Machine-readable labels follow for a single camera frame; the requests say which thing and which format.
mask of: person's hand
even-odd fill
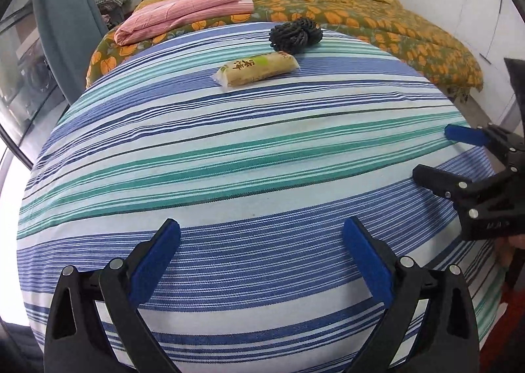
[[[525,249],[525,234],[496,238],[494,246],[498,261],[502,266],[508,268],[513,261],[514,251]]]

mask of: green stripe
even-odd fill
[[[252,142],[235,143],[231,145],[207,148],[197,151],[183,152],[174,155],[166,155],[158,158],[147,158],[137,160],[130,163],[119,164],[112,167],[107,167],[85,176],[78,177],[70,182],[57,185],[45,195],[27,203],[20,209],[20,215],[23,215],[28,210],[37,207],[39,204],[58,196],[65,190],[76,188],[80,185],[85,185],[97,180],[107,179],[117,175],[122,175],[129,172],[138,172],[148,168],[158,168],[160,166],[174,165],[188,161],[200,161],[208,158],[218,158],[220,156],[241,154],[261,150],[264,148],[277,147],[282,145],[291,145],[293,143],[300,143],[304,141],[323,140],[326,138],[333,138],[344,136],[348,134],[358,134],[362,132],[369,132],[378,129],[394,129],[401,126],[417,124],[421,122],[429,122],[435,120],[449,120],[451,118],[460,118],[458,111],[445,112],[440,114],[427,114],[424,116],[415,116],[408,118],[389,119],[383,121],[373,121],[366,123],[358,123],[352,125],[342,125],[337,127],[329,127],[327,129],[308,131],[292,135],[285,135],[281,137],[269,138],[265,140],[257,140]]]
[[[480,341],[493,324],[501,300],[501,287],[505,281],[505,271],[498,265],[496,267],[499,268],[498,273],[475,309]]]
[[[205,203],[226,198],[281,190],[289,187],[299,187],[328,182],[331,180],[345,179],[347,177],[373,171],[378,168],[409,161],[411,159],[418,158],[419,156],[438,151],[444,147],[450,146],[451,144],[452,142],[443,138],[410,148],[394,151],[380,157],[371,156],[357,161],[352,161],[351,163],[319,167],[306,172],[298,171],[288,175],[256,179],[243,182],[241,184],[215,186],[206,188],[206,192],[204,192],[202,189],[192,189],[178,191],[176,194],[173,192],[154,194],[150,196],[142,194],[135,197],[127,197],[119,200],[90,204],[88,206],[84,206],[83,208],[69,211],[67,213],[61,213],[55,216],[47,217],[37,224],[28,226],[23,230],[20,229],[17,238],[24,238],[29,235],[36,234],[51,226],[56,226],[65,222],[88,217],[173,208],[182,205]]]
[[[343,54],[357,54],[363,57],[367,56],[390,56],[390,54],[383,52],[373,46],[362,46],[360,44],[345,44],[340,43],[321,43],[317,47],[312,49],[309,54],[329,54],[329,53],[343,53]],[[130,74],[127,76],[119,76],[111,81],[111,88],[106,88],[103,91],[100,90],[89,90],[83,96],[78,99],[69,111],[63,117],[61,122],[65,123],[69,121],[72,115],[83,110],[95,102],[101,99],[105,99],[115,93],[118,93],[122,89],[126,89],[137,84],[149,81],[152,78],[159,77],[164,74],[185,71],[191,68],[209,65],[219,62],[229,62],[230,60],[238,59],[240,56],[252,56],[263,53],[269,53],[273,50],[271,47],[264,43],[261,45],[249,44],[244,47],[231,46],[231,47],[216,47],[214,49],[208,49],[200,51],[197,55],[188,55],[187,57],[169,57],[162,62],[155,62],[141,65],[133,70],[130,70]]]
[[[141,188],[152,188],[159,185],[181,183],[216,176],[225,176],[228,174],[246,172],[257,168],[275,166],[279,164],[313,160],[322,156],[350,153],[353,151],[362,150],[364,148],[390,145],[393,143],[398,143],[414,138],[428,136],[435,133],[440,133],[442,131],[443,125],[441,124],[433,127],[428,127],[426,129],[413,130],[401,134],[382,136],[374,139],[365,139],[351,142],[336,143],[325,146],[301,148],[291,151],[272,153],[269,155],[261,155],[256,158],[226,161],[223,163],[211,165],[200,165],[183,171],[168,171],[153,176],[141,177],[135,180],[126,180],[111,185],[93,188],[77,194],[56,198],[56,200],[52,201],[50,204],[21,218],[19,224],[22,225],[24,223],[27,223],[28,221],[40,216],[41,214],[45,213],[45,211],[48,211],[52,208],[64,206],[69,203],[83,201],[91,197],[105,195],[108,193],[115,193],[120,191],[125,192],[128,190],[135,190]]]

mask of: blue gripper pad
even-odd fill
[[[354,258],[374,299],[389,308],[394,301],[394,275],[377,254],[371,235],[360,225],[359,220],[354,221],[352,217],[345,221],[343,243]]]
[[[142,258],[130,277],[129,301],[133,308],[146,303],[180,245],[180,226],[172,220]]]
[[[485,136],[483,130],[471,129],[461,125],[449,124],[447,127],[445,127],[445,137],[448,140],[468,143],[469,145],[474,146],[486,146],[489,143],[489,140]]]

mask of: blue and white striped sheet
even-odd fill
[[[357,215],[419,265],[460,265],[480,339],[503,271],[491,242],[462,242],[449,202],[411,181],[418,163],[481,179],[479,148],[424,77],[348,36],[324,32],[287,75],[224,93],[210,75],[271,51],[270,23],[211,28],[152,47],[98,80],[62,118],[20,210],[20,285],[38,342],[67,264],[101,268],[168,217],[182,243],[140,312],[186,372],[340,372],[383,308],[341,241]],[[131,364],[103,304],[117,357]],[[408,354],[424,306],[395,362]]]

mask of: bedding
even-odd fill
[[[225,14],[251,13],[252,0],[164,0],[137,10],[115,32],[115,42],[126,46],[153,38],[187,23]]]
[[[159,0],[146,0],[137,9]],[[389,52],[421,72],[449,97],[466,98],[481,89],[482,73],[474,56],[452,35],[397,0],[253,0],[252,14],[235,14],[185,25],[130,46],[115,43],[107,33],[91,58],[87,87],[135,54],[177,36],[243,22],[283,22],[305,16],[322,28],[352,35]]]
[[[461,241],[452,203],[410,178],[418,163],[473,180],[492,173],[483,148],[444,137],[447,124],[466,124],[461,114],[400,60],[330,30],[296,56],[300,69],[223,92],[210,75],[271,52],[273,26],[159,43],[61,118],[32,170],[17,237],[41,345],[61,269],[126,257],[168,217],[181,244],[139,311],[182,372],[342,372],[383,312],[342,244],[352,215],[397,255],[441,270],[458,264],[486,335],[505,277],[493,242]]]

